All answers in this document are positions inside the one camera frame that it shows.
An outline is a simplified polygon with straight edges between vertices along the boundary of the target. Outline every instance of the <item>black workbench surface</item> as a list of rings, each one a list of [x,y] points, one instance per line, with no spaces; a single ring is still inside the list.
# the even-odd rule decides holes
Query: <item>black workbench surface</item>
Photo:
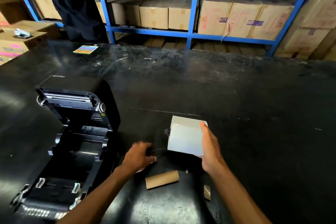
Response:
[[[1,223],[16,222],[9,202],[46,161],[61,128],[35,100],[34,87],[54,73],[109,82],[123,152],[140,140],[165,147],[172,115],[206,120],[230,169],[274,224],[336,223],[336,63],[117,45],[81,55],[77,47],[50,44],[0,67]],[[178,183],[146,190],[145,177],[170,170],[179,171]],[[231,220],[200,160],[173,152],[136,174],[103,218],[215,222]]]

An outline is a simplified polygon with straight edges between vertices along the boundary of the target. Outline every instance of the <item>pink label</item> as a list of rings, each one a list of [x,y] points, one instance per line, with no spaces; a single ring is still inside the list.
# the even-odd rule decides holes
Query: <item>pink label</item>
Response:
[[[22,48],[21,45],[17,45],[17,44],[10,44],[10,46],[13,47],[13,48]]]
[[[17,57],[17,56],[20,56],[21,54],[19,54],[19,53],[11,53],[11,52],[0,52],[0,55]]]

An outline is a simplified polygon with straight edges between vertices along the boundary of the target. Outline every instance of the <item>forearm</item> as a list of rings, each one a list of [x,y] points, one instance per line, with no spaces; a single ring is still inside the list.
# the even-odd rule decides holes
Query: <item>forearm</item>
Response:
[[[210,176],[236,224],[271,224],[228,167],[219,164]]]
[[[113,199],[133,174],[134,171],[128,167],[123,165],[117,167],[102,184],[66,214],[58,224],[98,223]]]

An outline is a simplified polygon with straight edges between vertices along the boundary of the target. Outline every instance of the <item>scratch on table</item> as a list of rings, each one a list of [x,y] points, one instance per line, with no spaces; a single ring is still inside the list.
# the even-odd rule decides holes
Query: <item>scratch on table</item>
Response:
[[[177,114],[183,114],[183,115],[200,116],[200,115],[197,115],[197,114],[191,114],[191,113],[167,112],[167,111],[152,110],[152,109],[145,109],[145,108],[135,108],[135,107],[130,107],[130,108],[131,108],[131,109],[138,109],[138,110],[145,110],[145,111],[152,111],[152,112],[166,112],[166,113],[177,113]]]
[[[118,60],[116,60],[115,62],[117,62],[117,61],[119,61],[119,60],[122,60],[122,59],[126,59],[127,57],[124,57],[124,58],[121,58],[121,59],[118,59]]]

